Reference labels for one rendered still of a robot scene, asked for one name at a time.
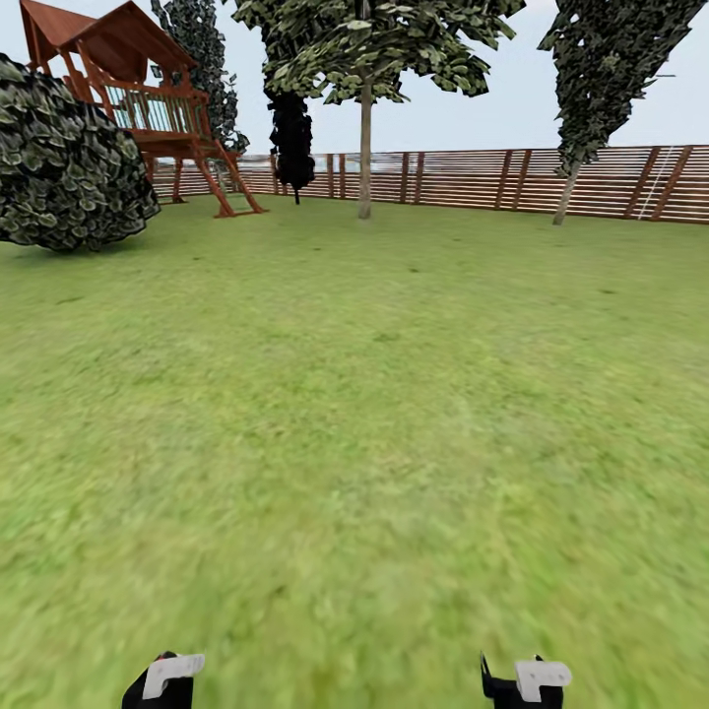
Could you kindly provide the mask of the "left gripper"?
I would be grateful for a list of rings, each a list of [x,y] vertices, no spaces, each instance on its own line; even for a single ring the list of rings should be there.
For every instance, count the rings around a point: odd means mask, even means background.
[[[192,709],[193,676],[170,679],[157,698],[143,699],[147,673],[142,673],[123,696],[121,709]]]

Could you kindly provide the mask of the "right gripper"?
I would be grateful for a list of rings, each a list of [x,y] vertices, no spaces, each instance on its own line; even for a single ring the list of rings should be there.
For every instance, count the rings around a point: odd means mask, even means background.
[[[500,680],[482,670],[483,694],[493,698],[494,709],[562,709],[561,689],[541,686],[541,702],[525,702],[515,680]]]

